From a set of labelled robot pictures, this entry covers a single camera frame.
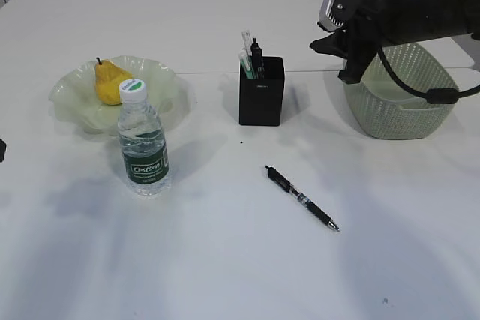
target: black pen holder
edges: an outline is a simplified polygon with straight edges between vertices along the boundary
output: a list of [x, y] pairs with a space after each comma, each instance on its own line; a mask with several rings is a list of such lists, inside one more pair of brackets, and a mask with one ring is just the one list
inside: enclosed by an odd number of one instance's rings
[[277, 127], [284, 98], [284, 60], [264, 56], [265, 79], [248, 79], [240, 65], [240, 125]]

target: basket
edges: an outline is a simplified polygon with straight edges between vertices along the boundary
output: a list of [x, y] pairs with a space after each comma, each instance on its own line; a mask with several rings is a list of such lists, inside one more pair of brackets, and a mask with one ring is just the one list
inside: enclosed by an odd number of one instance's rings
[[[398, 77], [416, 90], [458, 89], [440, 63], [416, 43], [385, 48], [385, 55]], [[454, 106], [429, 104], [405, 92], [387, 74], [378, 55], [361, 80], [344, 84], [346, 100], [363, 131], [378, 139], [425, 138]]]

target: yellow pear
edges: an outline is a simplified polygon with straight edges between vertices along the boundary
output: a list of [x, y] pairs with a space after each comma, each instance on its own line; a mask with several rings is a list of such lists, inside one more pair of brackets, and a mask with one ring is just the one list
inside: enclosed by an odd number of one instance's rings
[[97, 58], [95, 65], [95, 91], [98, 99], [107, 105], [119, 105], [120, 100], [119, 85], [127, 79], [134, 76], [126, 70], [117, 67], [108, 60]]

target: plastic bottle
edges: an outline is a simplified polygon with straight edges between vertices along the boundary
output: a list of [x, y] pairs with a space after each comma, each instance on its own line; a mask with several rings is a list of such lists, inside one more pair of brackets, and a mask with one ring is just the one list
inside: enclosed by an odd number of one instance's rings
[[118, 89], [122, 102], [118, 135], [130, 186], [141, 195], [157, 194], [170, 187], [167, 144], [160, 118], [147, 101], [142, 80], [125, 80]]

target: green glass fruit bowl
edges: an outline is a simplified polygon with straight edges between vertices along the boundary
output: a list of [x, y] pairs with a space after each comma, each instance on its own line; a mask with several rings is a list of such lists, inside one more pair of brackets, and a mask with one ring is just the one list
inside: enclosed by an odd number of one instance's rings
[[[146, 83], [148, 101], [158, 111], [165, 130], [178, 125], [188, 113], [188, 96], [173, 70], [158, 61], [135, 56], [105, 60]], [[98, 99], [95, 92], [96, 64], [96, 61], [89, 61], [63, 76], [51, 90], [49, 100], [53, 102], [55, 117], [59, 121], [73, 122], [87, 133], [114, 136], [122, 106], [106, 105]]]

